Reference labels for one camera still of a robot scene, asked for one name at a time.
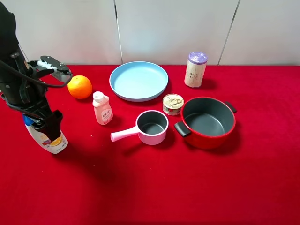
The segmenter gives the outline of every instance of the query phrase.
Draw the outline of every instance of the tin can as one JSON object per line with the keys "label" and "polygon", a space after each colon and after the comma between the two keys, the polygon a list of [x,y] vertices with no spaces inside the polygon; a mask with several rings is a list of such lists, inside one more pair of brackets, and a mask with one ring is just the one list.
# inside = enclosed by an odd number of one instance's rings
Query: tin can
{"label": "tin can", "polygon": [[183,104],[183,98],[177,94],[168,94],[163,98],[163,110],[171,116],[180,114]]}
{"label": "tin can", "polygon": [[188,56],[184,83],[191,88],[199,88],[202,84],[208,57],[203,52],[192,52]]}

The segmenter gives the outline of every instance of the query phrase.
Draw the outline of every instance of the blue plate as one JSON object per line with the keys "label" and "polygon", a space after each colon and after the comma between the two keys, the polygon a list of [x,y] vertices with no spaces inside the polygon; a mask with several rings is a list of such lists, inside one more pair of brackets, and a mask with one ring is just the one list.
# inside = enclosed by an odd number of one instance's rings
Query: blue plate
{"label": "blue plate", "polygon": [[168,74],[151,62],[129,62],[116,68],[109,84],[120,98],[144,102],[159,96],[168,84]]}

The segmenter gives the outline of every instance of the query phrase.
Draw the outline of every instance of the purple lid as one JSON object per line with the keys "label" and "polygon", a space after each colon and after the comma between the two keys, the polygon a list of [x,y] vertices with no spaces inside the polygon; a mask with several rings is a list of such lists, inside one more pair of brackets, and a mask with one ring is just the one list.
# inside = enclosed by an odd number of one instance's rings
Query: purple lid
{"label": "purple lid", "polygon": [[188,55],[188,60],[194,64],[201,65],[207,62],[208,57],[203,52],[192,52]]}

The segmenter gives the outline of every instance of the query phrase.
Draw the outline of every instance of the red tablecloth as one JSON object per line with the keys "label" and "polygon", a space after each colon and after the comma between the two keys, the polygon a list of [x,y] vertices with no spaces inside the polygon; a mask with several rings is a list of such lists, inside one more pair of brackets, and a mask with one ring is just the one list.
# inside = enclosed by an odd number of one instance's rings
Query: red tablecloth
{"label": "red tablecloth", "polygon": [[[50,89],[69,145],[40,148],[21,114],[0,103],[0,224],[3,225],[295,225],[300,224],[300,67],[208,66],[200,89],[185,86],[185,66],[163,66],[165,92],[144,103],[118,98],[116,66],[70,66],[110,97],[114,118],[97,124],[92,97]],[[237,126],[217,150],[197,150],[168,116],[166,140],[137,136],[112,143],[145,110],[162,111],[165,94],[210,96],[234,105]]]}

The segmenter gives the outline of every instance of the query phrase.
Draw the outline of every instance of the purple cylindrical container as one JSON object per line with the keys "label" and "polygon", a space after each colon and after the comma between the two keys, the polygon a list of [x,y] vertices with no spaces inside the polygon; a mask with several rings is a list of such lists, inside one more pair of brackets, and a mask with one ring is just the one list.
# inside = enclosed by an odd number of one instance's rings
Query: purple cylindrical container
{"label": "purple cylindrical container", "polygon": [[192,52],[188,56],[184,83],[191,88],[199,88],[202,83],[208,57],[203,52]]}

